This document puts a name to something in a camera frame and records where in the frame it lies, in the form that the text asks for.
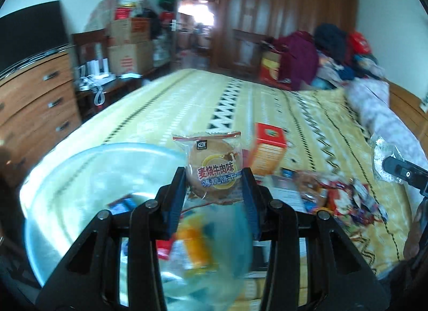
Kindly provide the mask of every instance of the pillow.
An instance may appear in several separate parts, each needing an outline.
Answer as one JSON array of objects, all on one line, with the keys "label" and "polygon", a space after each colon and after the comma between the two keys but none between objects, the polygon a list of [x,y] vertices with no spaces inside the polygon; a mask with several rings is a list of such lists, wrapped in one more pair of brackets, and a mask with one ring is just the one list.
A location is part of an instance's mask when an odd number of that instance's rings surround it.
[{"label": "pillow", "polygon": [[[373,79],[351,82],[346,87],[346,98],[351,108],[359,114],[360,124],[371,134],[378,134],[386,142],[396,145],[407,161],[428,169],[428,160],[418,139],[389,109],[388,83]],[[414,217],[423,196],[407,183],[404,187]]]}]

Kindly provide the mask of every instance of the drawer handle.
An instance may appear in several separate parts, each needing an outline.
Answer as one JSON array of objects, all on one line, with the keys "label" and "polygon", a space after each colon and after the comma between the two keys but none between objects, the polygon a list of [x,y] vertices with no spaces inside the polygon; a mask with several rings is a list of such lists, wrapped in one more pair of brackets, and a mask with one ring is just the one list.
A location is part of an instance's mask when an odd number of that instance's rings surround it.
[{"label": "drawer handle", "polygon": [[19,170],[21,167],[24,166],[25,163],[26,163],[26,158],[22,158],[20,162],[18,162],[17,164],[13,165],[13,169],[14,170]]},{"label": "drawer handle", "polygon": [[48,103],[48,107],[49,108],[55,107],[57,104],[60,104],[62,101],[63,101],[63,98],[60,97],[56,101],[52,101],[52,102]]},{"label": "drawer handle", "polygon": [[59,74],[59,71],[52,72],[51,74],[46,74],[43,77],[43,80],[46,81],[46,80],[52,79],[52,78],[56,77],[58,74]]},{"label": "drawer handle", "polygon": [[67,120],[61,126],[58,126],[55,130],[56,130],[56,132],[60,132],[60,131],[64,130],[65,128],[67,128],[68,125],[70,125],[70,122]]}]

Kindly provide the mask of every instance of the bed frame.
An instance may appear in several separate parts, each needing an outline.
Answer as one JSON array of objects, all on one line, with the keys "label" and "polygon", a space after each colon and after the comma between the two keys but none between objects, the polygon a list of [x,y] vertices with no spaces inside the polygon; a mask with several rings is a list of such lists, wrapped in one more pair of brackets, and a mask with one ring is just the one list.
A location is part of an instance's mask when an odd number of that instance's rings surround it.
[{"label": "bed frame", "polygon": [[421,100],[402,87],[389,83],[389,107],[416,136],[428,156],[428,113],[419,105]]}]

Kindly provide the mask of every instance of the red box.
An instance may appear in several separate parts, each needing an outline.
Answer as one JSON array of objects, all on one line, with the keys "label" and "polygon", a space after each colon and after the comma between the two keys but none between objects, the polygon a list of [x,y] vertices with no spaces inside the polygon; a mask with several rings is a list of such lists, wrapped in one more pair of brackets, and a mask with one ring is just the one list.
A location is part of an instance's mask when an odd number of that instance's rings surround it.
[{"label": "red box", "polygon": [[276,126],[256,123],[255,145],[250,153],[249,166],[255,175],[273,174],[287,150],[284,131]]},{"label": "red box", "polygon": [[281,54],[277,51],[265,51],[260,64],[259,79],[261,84],[276,87],[281,90],[291,90],[291,84],[278,82]]}]

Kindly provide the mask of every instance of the red package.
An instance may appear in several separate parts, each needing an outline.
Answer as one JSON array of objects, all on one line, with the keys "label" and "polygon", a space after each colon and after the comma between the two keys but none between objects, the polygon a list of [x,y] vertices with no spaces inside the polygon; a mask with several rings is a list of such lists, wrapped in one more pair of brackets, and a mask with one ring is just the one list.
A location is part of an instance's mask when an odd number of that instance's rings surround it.
[{"label": "red package", "polygon": [[167,21],[170,23],[174,19],[175,15],[172,12],[161,12],[159,15],[159,20],[162,22]]},{"label": "red package", "polygon": [[170,259],[170,253],[175,242],[175,234],[168,240],[156,240],[156,249],[158,251],[158,258],[163,260]]},{"label": "red package", "polygon": [[121,8],[121,7],[117,8],[114,19],[115,20],[127,19],[131,14],[131,10],[132,9],[130,8]]},{"label": "red package", "polygon": [[369,45],[369,42],[361,33],[351,33],[349,35],[349,40],[356,54],[368,55],[372,53],[372,49]]}]

